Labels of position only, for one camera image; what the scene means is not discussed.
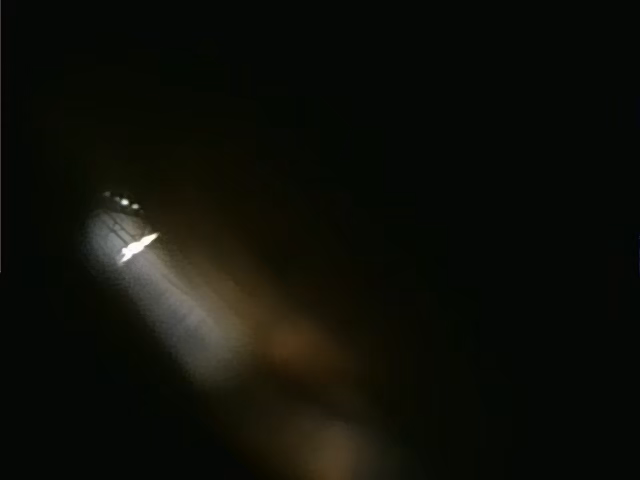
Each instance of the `bright light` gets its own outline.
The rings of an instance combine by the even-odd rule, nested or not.
[[[144,250],[144,247],[153,242],[156,238],[158,238],[158,233],[152,233],[151,235],[147,235],[146,237],[142,237],[140,241],[133,242],[127,245],[122,249],[122,260],[120,263],[124,263],[133,257],[136,253],[140,253]]]

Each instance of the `lens flare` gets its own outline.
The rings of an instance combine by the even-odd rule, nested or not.
[[[153,242],[156,238],[158,238],[158,233],[152,233],[151,235],[147,235],[146,237],[142,237],[139,241],[130,243],[126,247],[122,249],[122,259],[120,263],[124,263],[133,257],[136,253],[140,253],[144,250],[144,247]]]

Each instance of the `dark background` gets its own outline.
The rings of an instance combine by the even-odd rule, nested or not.
[[[557,313],[536,303],[532,288],[562,293],[548,275],[546,284],[532,277],[573,245],[561,240],[573,231],[563,215],[571,202],[555,202],[567,192],[556,160],[570,142],[549,120],[570,107],[555,102],[546,75],[553,65],[541,72],[535,58],[523,61],[534,57],[526,43],[511,51],[504,36],[479,37],[471,21],[449,28],[404,18],[392,26],[333,13],[325,23],[309,10],[289,21],[293,12],[232,16],[213,7],[5,7],[3,205],[11,233],[3,270],[15,265],[10,303],[25,327],[12,359],[24,385],[18,430],[34,462],[89,472],[130,460],[212,475],[227,468],[221,478],[252,469],[202,425],[180,375],[82,265],[74,239],[100,191],[88,175],[98,161],[69,148],[73,137],[51,141],[60,119],[106,131],[102,138],[113,131],[124,151],[163,146],[171,135],[188,144],[216,125],[210,141],[235,152],[240,167],[207,179],[207,165],[194,160],[194,189],[224,189],[226,179],[246,176],[238,188],[251,192],[247,202],[279,193],[280,218],[302,245],[298,263],[261,243],[268,225],[238,220],[236,228],[284,284],[296,268],[319,271],[299,267],[309,249],[323,251],[318,228],[339,239],[340,255],[318,253],[326,278],[309,298],[337,298],[331,308],[339,311],[332,266],[343,271],[346,262],[359,279],[354,308],[376,315],[344,334],[366,332],[394,359],[379,402],[412,456],[442,478],[535,470],[524,441],[531,405],[522,401],[535,380],[524,365],[545,362],[534,339],[548,322],[540,319]],[[93,76],[83,89],[84,72]],[[104,72],[102,82],[95,72]],[[552,148],[558,139],[560,153]],[[127,162],[142,195],[181,168],[175,160]],[[189,208],[241,217],[238,197],[224,198],[232,199],[224,207]],[[391,325],[392,317],[400,320]]]

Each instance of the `blurry light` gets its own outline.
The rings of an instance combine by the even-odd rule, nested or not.
[[[122,260],[120,263],[124,263],[133,257],[136,253],[140,253],[144,250],[144,247],[153,242],[156,238],[158,238],[158,233],[152,233],[151,235],[147,235],[146,237],[142,237],[140,241],[133,242],[127,245],[122,249]]]

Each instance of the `glowing object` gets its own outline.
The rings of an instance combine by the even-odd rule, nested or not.
[[[144,247],[158,238],[158,235],[158,233],[152,233],[151,235],[142,237],[139,241],[130,243],[129,245],[124,247],[122,249],[122,260],[120,260],[120,263],[124,263],[131,257],[133,257],[136,253],[140,253],[142,250],[144,250]]]

